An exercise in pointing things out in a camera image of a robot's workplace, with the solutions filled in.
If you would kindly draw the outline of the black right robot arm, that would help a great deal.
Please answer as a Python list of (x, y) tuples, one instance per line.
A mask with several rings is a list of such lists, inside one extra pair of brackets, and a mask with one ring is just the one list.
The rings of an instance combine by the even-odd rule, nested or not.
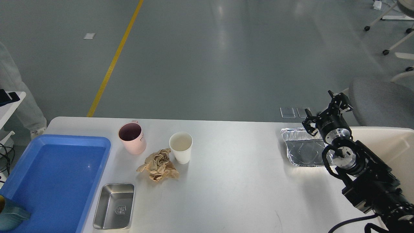
[(400, 181), (392, 174), (392, 168), (372, 150), (361, 141), (353, 140), (352, 130), (343, 118), (343, 112), (353, 109), (346, 94), (328, 93), (331, 101), (327, 109), (315, 116), (305, 109), (302, 125), (311, 136), (321, 135), (326, 144), (322, 151), (323, 164), (331, 176), (343, 181), (342, 194), (346, 199), (363, 213), (374, 212), (336, 224), (329, 232), (346, 224), (379, 217), (385, 228), (367, 223), (365, 233), (412, 233), (413, 204), (403, 195)]

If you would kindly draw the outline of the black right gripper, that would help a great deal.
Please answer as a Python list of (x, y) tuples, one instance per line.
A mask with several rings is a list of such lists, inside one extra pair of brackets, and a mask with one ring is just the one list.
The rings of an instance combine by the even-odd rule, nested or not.
[(306, 118), (302, 122), (302, 125), (311, 136), (316, 136), (319, 130), (323, 141), (331, 145), (333, 140), (338, 137), (351, 137), (352, 130), (344, 119), (343, 113), (353, 111), (353, 106), (348, 96), (342, 92), (334, 93), (328, 90), (328, 94), (331, 97), (331, 101), (325, 110), (326, 116), (313, 116), (311, 111), (306, 108), (304, 109)]

